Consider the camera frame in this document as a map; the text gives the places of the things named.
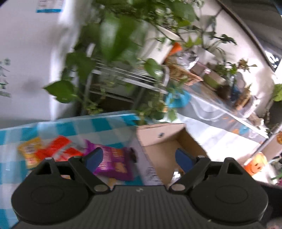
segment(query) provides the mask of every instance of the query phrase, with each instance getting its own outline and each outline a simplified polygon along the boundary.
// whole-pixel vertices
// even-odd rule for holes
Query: yellow snack bag
[[[36,167],[40,159],[35,155],[36,151],[43,149],[42,141],[40,137],[33,138],[18,146],[19,152],[25,157],[26,166],[28,169]]]

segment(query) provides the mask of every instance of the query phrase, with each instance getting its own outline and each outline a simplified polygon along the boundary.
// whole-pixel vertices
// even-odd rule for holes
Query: metal rack
[[[118,75],[117,78],[119,80],[141,87],[141,90],[139,91],[138,95],[134,100],[125,98],[123,96],[118,96],[112,93],[107,93],[106,95],[107,97],[110,98],[132,102],[133,105],[131,109],[136,109],[146,88],[153,91],[158,91],[162,94],[168,94],[168,92],[165,90],[165,87],[167,86],[169,81],[169,68],[165,65],[162,65],[162,70],[163,70],[162,83],[158,84],[155,78],[151,77],[145,70],[141,68],[132,69],[129,65],[125,65],[125,64],[120,64],[118,67],[110,67],[106,65],[100,58],[96,58],[94,60],[96,61],[96,68],[92,71],[92,74],[88,76],[87,83],[85,85],[84,104],[87,103],[87,99],[89,98],[90,93],[100,94],[100,92],[98,91],[91,90],[91,84],[92,84],[93,75],[94,74],[102,75],[103,72],[117,74]],[[85,114],[86,114],[85,111],[82,110],[81,115],[85,115]]]

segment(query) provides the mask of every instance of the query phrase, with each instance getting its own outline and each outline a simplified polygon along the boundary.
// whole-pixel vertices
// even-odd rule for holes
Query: metal screw
[[[104,192],[108,190],[108,186],[104,185],[104,184],[98,184],[94,187],[94,190],[97,192]]]
[[[185,186],[183,184],[173,184],[171,186],[173,191],[183,191],[185,190]]]

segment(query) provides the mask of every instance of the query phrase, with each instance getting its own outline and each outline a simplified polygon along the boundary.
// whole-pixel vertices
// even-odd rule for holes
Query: cardboard box
[[[175,169],[175,152],[181,148],[196,157],[207,157],[203,148],[186,131],[183,123],[143,125],[136,129],[128,147],[135,150],[137,168],[144,185],[168,185]]]

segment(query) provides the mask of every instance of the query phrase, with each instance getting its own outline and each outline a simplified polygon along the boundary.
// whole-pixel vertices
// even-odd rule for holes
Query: white plant pot
[[[217,64],[216,56],[210,53],[209,51],[198,46],[196,49],[196,53],[197,56],[199,57],[199,62],[202,63],[203,65],[206,65],[207,63]]]
[[[179,41],[180,37],[169,30],[158,26],[159,30],[161,30],[167,37],[172,40]],[[158,64],[162,64],[169,54],[173,45],[171,41],[166,38],[164,43],[157,41],[155,38],[163,38],[165,35],[158,31],[154,26],[150,25],[147,35],[145,45],[139,55],[139,58],[143,60],[147,60],[149,58],[154,59]]]

